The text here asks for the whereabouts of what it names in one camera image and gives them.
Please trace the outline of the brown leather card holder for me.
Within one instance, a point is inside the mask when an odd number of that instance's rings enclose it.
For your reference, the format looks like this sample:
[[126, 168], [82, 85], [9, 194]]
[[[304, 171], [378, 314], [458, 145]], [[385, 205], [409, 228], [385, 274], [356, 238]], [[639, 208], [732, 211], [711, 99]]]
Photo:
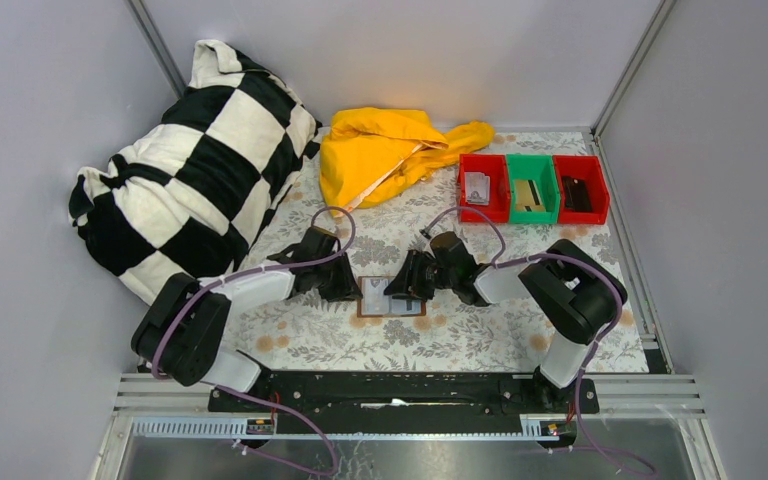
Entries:
[[426, 303], [418, 300], [396, 299], [384, 290], [392, 278], [387, 276], [362, 276], [358, 283], [362, 298], [357, 301], [360, 318], [420, 317], [426, 314]]

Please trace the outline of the gold card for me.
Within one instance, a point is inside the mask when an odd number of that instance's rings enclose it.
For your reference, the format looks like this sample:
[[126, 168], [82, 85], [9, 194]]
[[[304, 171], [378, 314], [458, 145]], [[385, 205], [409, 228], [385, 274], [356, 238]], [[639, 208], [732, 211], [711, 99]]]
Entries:
[[517, 212], [545, 212], [538, 184], [532, 179], [514, 180], [514, 210]]

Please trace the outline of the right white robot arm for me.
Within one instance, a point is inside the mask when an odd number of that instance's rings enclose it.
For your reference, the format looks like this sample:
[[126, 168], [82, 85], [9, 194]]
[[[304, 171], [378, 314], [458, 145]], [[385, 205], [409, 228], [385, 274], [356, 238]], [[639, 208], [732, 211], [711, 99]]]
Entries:
[[420, 302], [449, 290], [477, 307], [532, 298], [555, 329], [535, 374], [557, 389], [576, 381], [600, 335], [621, 317], [628, 300], [618, 278], [570, 240], [503, 264], [477, 262], [453, 232], [431, 238], [429, 246], [428, 251], [408, 252], [383, 294]]

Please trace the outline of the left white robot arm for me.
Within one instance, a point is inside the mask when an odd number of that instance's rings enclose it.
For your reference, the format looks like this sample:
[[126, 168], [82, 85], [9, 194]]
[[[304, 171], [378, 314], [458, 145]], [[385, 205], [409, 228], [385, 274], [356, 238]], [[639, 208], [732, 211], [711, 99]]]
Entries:
[[173, 275], [137, 327], [131, 348], [183, 386], [204, 383], [247, 392], [265, 369], [223, 346], [227, 321], [311, 290], [328, 302], [363, 297], [344, 245], [316, 226], [250, 270], [202, 279]]

